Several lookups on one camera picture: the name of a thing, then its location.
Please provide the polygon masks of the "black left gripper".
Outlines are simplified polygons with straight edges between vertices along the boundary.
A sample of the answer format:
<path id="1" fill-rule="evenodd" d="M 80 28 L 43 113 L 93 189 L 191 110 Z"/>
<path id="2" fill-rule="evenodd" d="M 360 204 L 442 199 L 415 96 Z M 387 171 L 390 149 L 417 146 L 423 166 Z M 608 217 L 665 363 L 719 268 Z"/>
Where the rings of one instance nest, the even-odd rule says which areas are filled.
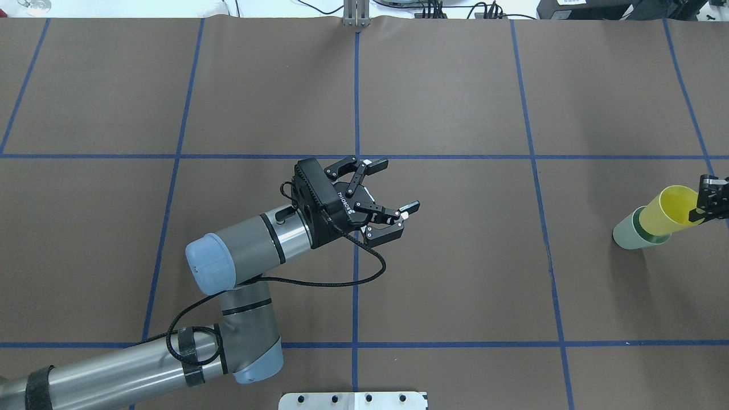
<path id="1" fill-rule="evenodd" d="M 360 229 L 365 244 L 377 247 L 400 239 L 404 222 L 416 213 L 421 202 L 416 200 L 400 208 L 387 208 L 375 203 L 375 198 L 362 185 L 366 176 L 388 168 L 390 160 L 360 160 L 349 156 L 322 168 L 315 158 L 298 161 L 294 166 L 293 203 L 299 207 L 308 226 L 312 249 L 322 247 L 342 236 L 326 220 L 321 210 L 330 216 L 344 233 Z M 350 182 L 337 180 L 354 174 Z"/>

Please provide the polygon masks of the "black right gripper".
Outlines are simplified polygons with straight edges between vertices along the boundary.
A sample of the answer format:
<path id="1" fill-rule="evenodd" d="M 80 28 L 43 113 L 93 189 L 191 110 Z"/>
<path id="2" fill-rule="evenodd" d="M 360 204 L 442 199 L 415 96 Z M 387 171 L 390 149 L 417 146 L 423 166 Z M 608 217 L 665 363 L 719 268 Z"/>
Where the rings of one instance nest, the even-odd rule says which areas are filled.
<path id="1" fill-rule="evenodd" d="M 726 220 L 728 215 L 728 179 L 710 174 L 699 177 L 697 208 L 691 210 L 688 220 L 701 224 L 709 220 Z"/>

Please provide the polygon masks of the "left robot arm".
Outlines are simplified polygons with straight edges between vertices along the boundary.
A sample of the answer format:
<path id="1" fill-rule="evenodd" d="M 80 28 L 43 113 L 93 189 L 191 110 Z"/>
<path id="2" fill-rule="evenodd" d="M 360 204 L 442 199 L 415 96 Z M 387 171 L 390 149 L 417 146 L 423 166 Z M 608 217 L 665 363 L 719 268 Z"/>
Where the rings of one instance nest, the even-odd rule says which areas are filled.
<path id="1" fill-rule="evenodd" d="M 230 374 L 239 384 L 262 382 L 284 366 L 270 283 L 312 288 L 364 285 L 386 271 L 375 247 L 399 239 L 420 202 L 377 203 L 366 176 L 388 160 L 350 155 L 322 167 L 295 163 L 280 186 L 287 205 L 188 244 L 186 259 L 204 298 L 180 311 L 164 333 L 75 365 L 40 368 L 2 379 L 3 409 L 118 409 L 193 388 Z M 307 282 L 268 272 L 310 250 L 346 239 L 379 260 L 379 270 L 349 282 Z"/>

